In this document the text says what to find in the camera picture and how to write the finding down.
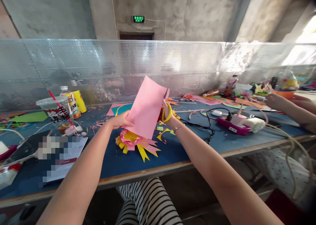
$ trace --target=plastic bottle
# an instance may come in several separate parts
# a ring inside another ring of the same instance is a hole
[[[68,86],[60,86],[60,89],[62,92],[60,93],[61,96],[67,96],[68,97],[68,103],[73,115],[73,118],[76,120],[80,118],[81,114],[80,111],[78,110],[75,97],[71,91],[68,90]]]
[[[226,89],[224,91],[224,96],[230,97],[231,91],[234,90],[237,81],[238,81],[237,75],[233,75],[233,77],[227,81]]]

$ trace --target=pixelated phone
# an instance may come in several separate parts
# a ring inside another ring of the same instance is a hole
[[[43,137],[50,136],[51,134],[51,130],[46,130],[30,136],[7,160],[5,160],[0,168],[34,157],[39,148],[39,143],[43,142]]]

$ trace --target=blue table surface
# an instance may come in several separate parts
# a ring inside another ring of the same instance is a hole
[[[197,104],[179,104],[172,106],[172,108],[176,111],[194,109],[209,110],[216,107],[223,107],[229,109],[231,112],[236,111],[236,109],[224,106],[222,104],[208,106],[200,102],[197,102]],[[90,129],[90,126],[95,125],[96,121],[104,120],[109,108],[110,105],[96,106],[95,109],[84,113],[81,118],[76,120],[77,122],[81,123],[84,130],[86,129],[86,127],[89,128],[87,135],[89,136],[89,140],[93,137],[93,131]],[[250,112],[254,115],[262,116],[260,112],[251,111],[251,109],[253,109],[253,107],[248,106],[245,111]],[[267,113],[267,115],[270,120],[282,123],[282,126],[280,128],[291,136],[309,134],[308,131],[296,126],[297,124],[288,116],[277,113]],[[182,119],[189,121],[189,113],[179,113],[179,116]],[[199,112],[191,115],[190,122],[208,126],[208,119],[205,116],[201,115]],[[29,129],[19,130],[19,132],[24,137],[27,137],[36,132],[39,127],[42,127],[47,123],[49,123],[49,119],[46,119],[44,122],[37,123],[36,126]],[[215,136],[211,139],[210,145],[218,153],[225,153],[284,139],[284,136],[281,136],[277,132],[274,132],[270,129],[263,129],[257,133],[249,133],[247,136],[241,136],[232,133],[222,126],[218,126],[215,120],[211,120],[211,127],[216,131],[216,133]],[[210,134],[210,132],[207,130],[200,130],[190,126],[189,128],[201,138],[206,138]],[[42,131],[48,129],[53,130],[52,136],[59,135],[59,132],[51,124],[43,128]],[[155,130],[152,139],[158,141],[157,146],[161,151],[157,152],[158,157],[147,153],[150,161],[146,160],[144,163],[137,149],[135,151],[130,151],[127,154],[123,154],[122,150],[115,144],[115,138],[119,135],[120,131],[121,129],[113,130],[111,134],[109,145],[104,155],[100,176],[101,179],[189,160],[188,155],[186,154],[185,150],[183,149],[182,145],[175,135],[170,134],[169,132],[164,133],[162,139],[166,139],[167,141],[167,144],[164,144],[156,138],[159,135],[159,131]],[[15,133],[8,132],[1,136],[0,140],[3,141],[6,145],[14,145],[18,144],[20,138]],[[40,168],[38,167],[39,162],[34,158],[24,162],[12,185],[0,190],[0,200],[56,189],[59,186],[60,182],[50,183],[45,185],[43,188],[39,188]]]

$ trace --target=red straw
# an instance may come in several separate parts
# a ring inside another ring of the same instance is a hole
[[[52,98],[53,98],[55,101],[57,101],[51,91],[48,91],[48,93],[52,96]],[[62,112],[64,113],[64,115],[66,116],[66,113],[64,112],[64,109],[63,109],[62,106],[59,104],[59,102],[56,102],[56,103],[57,103],[57,105],[59,106],[59,108],[62,110]]]

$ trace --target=green paper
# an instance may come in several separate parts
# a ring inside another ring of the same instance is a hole
[[[17,123],[25,123],[25,122],[42,122],[47,119],[47,115],[45,112],[34,112],[26,115],[15,116],[10,121],[14,121]]]
[[[117,106],[117,107],[113,107],[112,111],[113,111],[114,115],[116,115],[116,112],[118,112],[117,115],[120,115],[120,114],[126,112],[127,110],[130,110],[132,108],[132,106],[133,106],[133,104]]]
[[[241,105],[238,105],[238,106],[234,106],[234,105],[230,105],[230,104],[226,104],[226,103],[222,103],[223,105],[225,106],[229,106],[229,107],[232,107],[232,108],[235,108],[235,109],[240,109]]]

